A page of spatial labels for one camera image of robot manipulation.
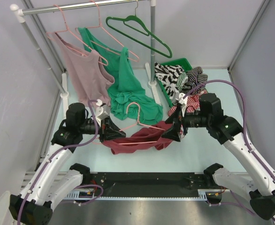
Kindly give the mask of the dark red tank top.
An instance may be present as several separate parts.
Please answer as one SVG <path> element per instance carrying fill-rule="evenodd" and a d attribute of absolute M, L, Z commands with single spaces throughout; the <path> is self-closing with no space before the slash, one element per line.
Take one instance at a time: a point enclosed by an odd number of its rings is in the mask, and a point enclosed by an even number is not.
<path fill-rule="evenodd" d="M 108 147 L 113 155 L 131 154 L 152 147 L 156 150 L 167 148 L 173 140 L 161 136 L 167 129 L 171 128 L 171 124 L 160 121 L 154 127 L 144 127 L 130 137 L 104 141 L 103 145 Z"/>

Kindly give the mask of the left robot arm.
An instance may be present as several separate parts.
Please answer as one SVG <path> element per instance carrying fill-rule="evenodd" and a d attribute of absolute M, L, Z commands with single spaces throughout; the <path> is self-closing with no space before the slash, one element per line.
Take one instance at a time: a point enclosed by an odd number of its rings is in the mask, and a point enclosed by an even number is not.
<path fill-rule="evenodd" d="M 90 168 L 75 163 L 68 172 L 54 183 L 58 172 L 73 155 L 76 148 L 93 142 L 125 137 L 126 134 L 112 122 L 110 107 L 101 100 L 88 102 L 89 110 L 82 103 L 70 104 L 65 119 L 54 133 L 45 159 L 18 195 L 10 196 L 9 211 L 19 225 L 46 225 L 58 204 L 74 189 L 95 191 L 100 186 L 92 182 Z"/>

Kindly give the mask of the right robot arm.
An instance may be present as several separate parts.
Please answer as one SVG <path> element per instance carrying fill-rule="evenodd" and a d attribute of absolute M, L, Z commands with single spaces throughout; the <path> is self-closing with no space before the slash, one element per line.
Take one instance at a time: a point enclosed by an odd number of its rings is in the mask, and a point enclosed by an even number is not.
<path fill-rule="evenodd" d="M 163 138 L 180 142 L 189 128 L 206 128 L 220 145 L 228 149 L 247 171 L 245 179 L 215 163 L 204 170 L 204 184 L 209 188 L 228 188 L 250 203 L 255 213 L 264 220 L 275 215 L 275 170 L 263 158 L 253 144 L 247 141 L 243 128 L 233 117 L 224 115 L 221 101 L 214 93 L 199 98 L 200 111 L 186 113 L 183 100 L 165 123 L 171 124 Z"/>

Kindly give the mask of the green tank top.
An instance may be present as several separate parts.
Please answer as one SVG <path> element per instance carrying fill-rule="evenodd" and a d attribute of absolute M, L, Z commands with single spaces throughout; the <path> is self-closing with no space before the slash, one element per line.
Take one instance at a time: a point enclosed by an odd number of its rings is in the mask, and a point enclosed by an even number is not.
<path fill-rule="evenodd" d="M 95 38 L 87 28 L 79 27 L 82 40 L 89 46 L 85 50 L 96 50 L 108 61 L 105 70 L 114 77 L 114 84 L 108 88 L 111 98 L 111 113 L 118 119 L 137 119 L 143 124 L 155 125 L 163 118 L 162 106 L 148 97 L 140 81 L 135 77 L 130 60 L 129 50 L 112 49 Z"/>

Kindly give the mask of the dusty pink tank top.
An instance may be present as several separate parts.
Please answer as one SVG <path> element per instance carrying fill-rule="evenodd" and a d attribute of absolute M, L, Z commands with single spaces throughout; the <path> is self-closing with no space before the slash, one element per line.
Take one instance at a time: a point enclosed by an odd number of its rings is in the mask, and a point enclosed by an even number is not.
<path fill-rule="evenodd" d="M 115 79 L 99 62 L 100 54 L 95 50 L 89 52 L 78 48 L 64 41 L 58 33 L 53 32 L 51 35 L 61 50 L 78 101 L 87 105 L 89 100 L 100 99 L 110 106 L 108 89 Z"/>

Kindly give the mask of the green plastic hanger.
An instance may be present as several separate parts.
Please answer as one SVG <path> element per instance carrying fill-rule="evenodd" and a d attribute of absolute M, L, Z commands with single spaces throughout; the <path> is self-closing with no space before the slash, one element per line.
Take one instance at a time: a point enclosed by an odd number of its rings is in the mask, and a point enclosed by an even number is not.
<path fill-rule="evenodd" d="M 112 16 L 108 16 L 105 20 L 106 25 L 113 29 L 114 31 L 118 32 L 119 34 L 122 34 L 123 36 L 131 39 L 132 41 L 150 49 L 151 51 L 160 54 L 161 56 L 164 56 L 166 58 L 172 58 L 173 57 L 173 53 L 171 48 L 164 43 L 161 39 L 159 39 L 156 34 L 155 34 L 155 16 L 156 16 L 156 2 L 151 0 L 151 4 L 150 4 L 150 20 L 151 20 L 151 28 L 150 30 L 147 28 L 147 26 L 145 25 L 145 23 L 137 16 L 136 14 L 136 10 L 138 8 L 138 0 L 137 0 L 137 7 L 135 8 L 135 14 L 134 15 L 129 15 L 126 18 L 120 18 L 120 17 L 112 17 Z M 147 37 L 151 38 L 151 43 L 150 45 L 147 45 L 143 42 L 141 42 L 140 40 L 134 38 L 133 36 L 130 36 L 129 34 L 117 29 L 116 27 L 112 26 L 110 24 L 111 21 L 115 21 L 115 22 L 122 22 L 124 26 L 144 35 Z M 167 52 L 164 53 L 158 49 L 155 48 L 155 42 L 160 43 L 166 50 Z"/>

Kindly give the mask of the red white striped garment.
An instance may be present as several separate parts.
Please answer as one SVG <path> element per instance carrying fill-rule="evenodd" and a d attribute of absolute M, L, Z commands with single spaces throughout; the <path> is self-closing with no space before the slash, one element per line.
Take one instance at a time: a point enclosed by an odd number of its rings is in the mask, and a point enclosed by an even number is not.
<path fill-rule="evenodd" d="M 189 96 L 187 99 L 187 106 L 186 106 L 186 112 L 187 113 L 193 113 L 196 110 L 200 109 L 199 106 L 199 98 L 203 94 L 207 94 L 208 92 L 206 90 L 201 91 L 199 94 Z M 177 108 L 177 99 L 176 97 L 179 95 L 178 92 L 174 94 L 174 96 L 171 98 L 173 106 L 168 110 L 168 116 L 171 116 L 172 113 L 175 112 Z"/>

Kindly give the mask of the black white zigzag garment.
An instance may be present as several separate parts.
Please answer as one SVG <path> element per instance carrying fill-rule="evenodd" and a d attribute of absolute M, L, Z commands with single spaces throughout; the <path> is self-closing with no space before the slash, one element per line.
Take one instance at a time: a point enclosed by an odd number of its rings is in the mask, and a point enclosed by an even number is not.
<path fill-rule="evenodd" d="M 168 98 L 174 103 L 176 93 L 179 92 L 178 80 L 184 69 L 180 65 L 169 66 L 157 62 L 154 64 L 154 69 L 156 78 L 162 83 Z"/>

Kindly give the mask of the dark striped garment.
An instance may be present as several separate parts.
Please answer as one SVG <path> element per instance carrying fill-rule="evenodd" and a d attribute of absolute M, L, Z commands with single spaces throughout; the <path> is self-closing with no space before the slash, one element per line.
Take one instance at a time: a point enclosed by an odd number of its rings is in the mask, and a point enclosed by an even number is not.
<path fill-rule="evenodd" d="M 187 72 L 183 71 L 177 81 L 177 86 L 181 93 L 188 93 L 196 86 L 207 82 L 208 75 L 203 73 L 202 67 L 195 67 Z"/>

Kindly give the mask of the green plastic bin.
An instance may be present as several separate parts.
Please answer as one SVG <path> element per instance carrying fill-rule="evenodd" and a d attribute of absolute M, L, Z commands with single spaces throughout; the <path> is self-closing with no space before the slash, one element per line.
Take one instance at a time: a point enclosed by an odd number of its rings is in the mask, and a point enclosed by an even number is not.
<path fill-rule="evenodd" d="M 167 66 L 180 65 L 185 71 L 189 71 L 192 69 L 192 66 L 190 65 L 189 61 L 186 58 L 179 58 L 176 60 L 164 62 L 164 63 L 161 63 L 161 65 L 167 65 Z M 157 81 L 157 83 L 166 99 L 168 106 L 172 107 L 173 106 L 172 100 L 169 98 L 167 91 L 166 91 L 165 87 L 163 86 L 163 83 L 161 81 L 159 81 L 157 78 L 156 78 L 156 81 Z"/>

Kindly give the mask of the metal clothes rack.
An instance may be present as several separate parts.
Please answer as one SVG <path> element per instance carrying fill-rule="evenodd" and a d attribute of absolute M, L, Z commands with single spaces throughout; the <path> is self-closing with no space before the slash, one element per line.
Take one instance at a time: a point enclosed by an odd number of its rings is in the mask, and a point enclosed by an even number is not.
<path fill-rule="evenodd" d="M 86 3 L 76 3 L 76 4 L 68 4 L 68 5 L 61 5 L 61 6 L 51 6 L 51 7 L 39 7 L 34 8 L 33 4 L 30 0 L 23 0 L 22 3 L 26 6 L 25 9 L 19 8 L 18 5 L 12 4 L 10 5 L 10 10 L 14 13 L 15 17 L 17 18 L 18 22 L 22 25 L 24 31 L 26 32 L 27 36 L 31 40 L 32 44 L 36 48 L 37 52 L 39 53 L 41 59 L 43 59 L 44 63 L 46 64 L 46 68 L 51 72 L 52 78 L 54 78 L 54 81 L 56 82 L 56 85 L 59 89 L 59 97 L 58 100 L 62 102 L 63 106 L 63 114 L 66 114 L 66 111 L 68 109 L 68 99 L 69 99 L 69 92 L 68 92 L 68 85 L 67 85 L 67 74 L 65 71 L 65 68 L 63 67 L 62 61 L 60 57 L 58 56 L 58 53 L 54 49 L 54 46 L 51 44 L 51 42 L 46 37 L 46 30 L 41 22 L 41 20 L 38 17 L 38 14 L 42 13 L 51 13 L 56 12 L 62 9 L 65 10 L 75 10 L 75 9 L 81 9 L 81 8 L 90 8 L 90 7 L 96 7 L 96 6 L 106 6 L 106 5 L 114 5 L 114 4 L 124 4 L 124 3 L 130 3 L 129 0 L 103 0 L 98 1 L 96 3 L 93 2 L 86 2 Z M 145 63 L 145 70 L 148 75 L 148 86 L 150 90 L 152 91 L 153 98 L 157 104 L 161 104 L 160 97 L 157 91 L 157 82 L 154 80 L 154 62 L 155 62 L 155 42 L 158 41 L 156 39 L 155 35 L 155 12 L 156 12 L 156 1 L 151 0 L 150 1 L 150 11 L 151 11 L 151 29 L 150 29 L 150 37 L 151 37 L 151 57 L 150 62 Z M 61 77 L 62 80 L 60 81 L 58 77 L 56 76 L 53 68 L 50 65 L 50 62 L 48 61 L 47 57 L 43 53 L 41 47 L 39 46 L 36 38 L 32 34 L 32 31 L 30 30 L 29 26 L 26 23 L 25 16 L 30 15 L 32 16 L 33 22 L 35 26 L 37 27 L 41 37 L 44 39 L 52 57 L 55 59 L 57 66 L 61 70 Z"/>

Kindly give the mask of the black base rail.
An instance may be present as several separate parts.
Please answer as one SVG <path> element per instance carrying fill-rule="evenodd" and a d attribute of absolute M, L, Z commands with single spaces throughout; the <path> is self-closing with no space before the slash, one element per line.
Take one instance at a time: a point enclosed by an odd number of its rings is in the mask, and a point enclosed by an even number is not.
<path fill-rule="evenodd" d="M 108 198 L 188 198 L 198 197 L 201 189 L 224 191 L 209 176 L 193 172 L 99 172 L 83 176 L 82 184 L 99 185 L 96 195 L 103 188 L 102 197 Z"/>

